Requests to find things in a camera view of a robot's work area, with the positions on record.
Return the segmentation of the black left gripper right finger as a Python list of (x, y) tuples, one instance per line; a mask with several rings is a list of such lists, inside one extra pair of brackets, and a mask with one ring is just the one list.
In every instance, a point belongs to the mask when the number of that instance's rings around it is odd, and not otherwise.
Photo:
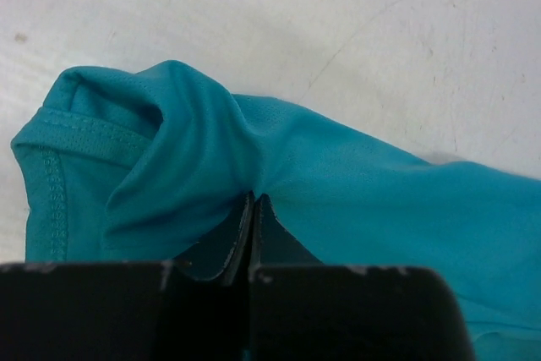
[(472, 360), (444, 280), (423, 267), (326, 265), (256, 204), (249, 266), (253, 360)]

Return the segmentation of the teal t shirt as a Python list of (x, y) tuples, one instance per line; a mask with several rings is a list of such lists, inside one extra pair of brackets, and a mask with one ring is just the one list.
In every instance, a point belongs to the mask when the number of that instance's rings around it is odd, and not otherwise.
[(11, 144), (28, 261), (167, 260), (247, 193), (331, 264), (424, 265), (481, 360), (540, 357), (540, 182), (434, 164), (303, 107), (168, 61), (78, 67)]

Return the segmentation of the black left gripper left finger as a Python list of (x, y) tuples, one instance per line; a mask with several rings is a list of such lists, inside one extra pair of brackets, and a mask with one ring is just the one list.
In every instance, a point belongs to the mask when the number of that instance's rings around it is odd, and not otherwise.
[(2, 265), (2, 359), (242, 359), (253, 211), (170, 260)]

